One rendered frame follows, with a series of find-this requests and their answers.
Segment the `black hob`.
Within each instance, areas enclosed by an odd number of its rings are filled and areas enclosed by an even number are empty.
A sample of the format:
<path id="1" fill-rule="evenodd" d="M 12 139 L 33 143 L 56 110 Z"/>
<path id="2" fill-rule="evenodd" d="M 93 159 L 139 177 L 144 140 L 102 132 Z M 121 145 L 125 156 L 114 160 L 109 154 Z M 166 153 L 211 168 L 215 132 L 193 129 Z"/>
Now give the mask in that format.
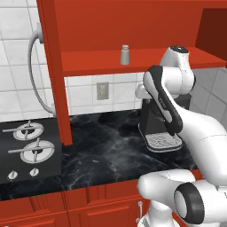
<path id="1" fill-rule="evenodd" d="M 61 154 L 56 118 L 0 122 L 0 184 L 58 176 Z M 33 168 L 39 169 L 35 177 Z M 18 176 L 10 180 L 13 170 Z"/>

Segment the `red wall cabinet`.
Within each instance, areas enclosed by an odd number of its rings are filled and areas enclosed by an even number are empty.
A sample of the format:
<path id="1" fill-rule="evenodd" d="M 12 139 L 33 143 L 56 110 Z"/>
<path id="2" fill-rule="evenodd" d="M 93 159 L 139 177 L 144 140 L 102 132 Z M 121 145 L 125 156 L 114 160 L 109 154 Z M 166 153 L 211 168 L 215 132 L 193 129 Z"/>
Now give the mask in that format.
<path id="1" fill-rule="evenodd" d="M 195 46 L 203 10 L 227 8 L 227 0 L 54 1 L 64 76 L 142 72 L 170 45 L 189 50 L 192 68 L 227 66 Z"/>

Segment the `grey shaker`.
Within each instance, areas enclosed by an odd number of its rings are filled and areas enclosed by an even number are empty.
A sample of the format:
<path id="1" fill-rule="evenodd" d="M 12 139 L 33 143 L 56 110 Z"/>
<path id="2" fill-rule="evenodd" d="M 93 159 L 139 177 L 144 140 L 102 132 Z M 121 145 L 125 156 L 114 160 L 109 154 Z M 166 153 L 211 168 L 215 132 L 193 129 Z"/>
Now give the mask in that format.
<path id="1" fill-rule="evenodd" d="M 129 64 L 129 46 L 124 44 L 121 48 L 121 64 L 126 66 Z"/>

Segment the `red base cupboard door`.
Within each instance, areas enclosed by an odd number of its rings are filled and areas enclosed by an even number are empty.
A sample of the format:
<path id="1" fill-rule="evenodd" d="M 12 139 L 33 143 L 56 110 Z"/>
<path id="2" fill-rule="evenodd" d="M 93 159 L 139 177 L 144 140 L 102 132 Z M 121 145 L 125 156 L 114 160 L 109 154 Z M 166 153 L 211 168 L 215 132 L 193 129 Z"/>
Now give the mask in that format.
<path id="1" fill-rule="evenodd" d="M 137 180 L 103 184 L 65 192 L 71 227 L 137 227 L 137 203 L 148 200 L 137 190 Z"/>
<path id="2" fill-rule="evenodd" d="M 0 227 L 70 227 L 63 193 L 0 201 Z"/>

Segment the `red cabinet door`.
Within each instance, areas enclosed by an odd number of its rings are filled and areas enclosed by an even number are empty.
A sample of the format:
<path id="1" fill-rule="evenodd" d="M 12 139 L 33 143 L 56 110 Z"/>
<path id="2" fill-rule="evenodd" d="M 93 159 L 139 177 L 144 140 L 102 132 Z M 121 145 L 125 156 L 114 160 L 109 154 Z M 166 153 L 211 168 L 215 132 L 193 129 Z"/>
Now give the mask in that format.
<path id="1" fill-rule="evenodd" d="M 51 79 L 51 88 L 59 125 L 60 141 L 64 145 L 73 143 L 67 108 L 67 95 L 60 55 L 59 35 L 56 21 L 55 1 L 36 0 L 43 31 L 44 49 Z"/>
<path id="2" fill-rule="evenodd" d="M 195 46 L 227 62 L 227 8 L 203 10 Z"/>

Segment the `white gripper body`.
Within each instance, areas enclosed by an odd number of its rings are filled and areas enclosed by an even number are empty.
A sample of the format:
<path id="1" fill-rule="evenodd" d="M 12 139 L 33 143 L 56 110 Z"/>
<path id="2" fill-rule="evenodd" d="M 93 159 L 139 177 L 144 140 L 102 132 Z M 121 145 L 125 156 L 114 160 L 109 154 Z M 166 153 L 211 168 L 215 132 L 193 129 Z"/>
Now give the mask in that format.
<path id="1" fill-rule="evenodd" d="M 142 83 L 138 84 L 135 95 L 138 99 L 148 98 L 148 93 L 146 92 L 145 87 Z"/>

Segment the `black coffee machine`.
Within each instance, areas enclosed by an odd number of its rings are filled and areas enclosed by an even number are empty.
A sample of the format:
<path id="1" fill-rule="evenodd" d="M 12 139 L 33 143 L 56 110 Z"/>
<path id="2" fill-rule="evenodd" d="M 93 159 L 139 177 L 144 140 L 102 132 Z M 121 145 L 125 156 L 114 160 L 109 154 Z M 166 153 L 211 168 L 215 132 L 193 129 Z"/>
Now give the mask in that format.
<path id="1" fill-rule="evenodd" d="M 144 99 L 142 102 L 138 129 L 151 152 L 174 152 L 183 146 L 179 136 L 172 137 L 167 132 L 164 119 L 152 99 Z"/>

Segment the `grey wall outlet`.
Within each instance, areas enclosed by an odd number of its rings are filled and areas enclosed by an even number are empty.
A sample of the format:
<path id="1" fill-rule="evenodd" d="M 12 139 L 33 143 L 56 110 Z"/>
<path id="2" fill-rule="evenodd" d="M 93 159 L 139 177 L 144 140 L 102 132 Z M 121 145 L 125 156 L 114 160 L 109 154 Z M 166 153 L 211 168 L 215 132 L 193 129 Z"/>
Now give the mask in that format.
<path id="1" fill-rule="evenodd" d="M 97 100 L 109 99 L 109 83 L 98 82 L 97 83 Z"/>

